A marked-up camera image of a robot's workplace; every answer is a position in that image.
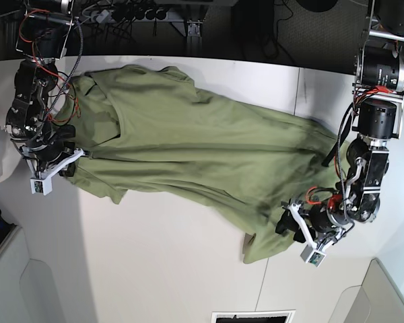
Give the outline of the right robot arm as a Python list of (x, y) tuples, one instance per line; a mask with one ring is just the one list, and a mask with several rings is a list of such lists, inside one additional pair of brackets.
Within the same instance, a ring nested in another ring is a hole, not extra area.
[(76, 152), (75, 127), (55, 119), (59, 98), (68, 98), (78, 113), (79, 103), (71, 79), (56, 60), (63, 57), (72, 29), (81, 28), (78, 1), (24, 1), (25, 14), (18, 26), (15, 49), (24, 55), (14, 77), (15, 95), (5, 117), (5, 129), (35, 178), (48, 171), (72, 177)]

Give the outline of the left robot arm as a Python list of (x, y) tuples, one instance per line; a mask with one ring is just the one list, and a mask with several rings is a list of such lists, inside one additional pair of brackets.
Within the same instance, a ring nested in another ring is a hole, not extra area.
[(323, 160), (333, 164), (339, 181), (316, 199), (283, 204), (277, 234), (293, 233), (311, 255), (323, 255), (358, 222), (373, 221), (389, 166), (387, 143), (399, 138), (404, 105), (404, 1), (370, 1), (356, 57), (353, 100), (337, 141)]

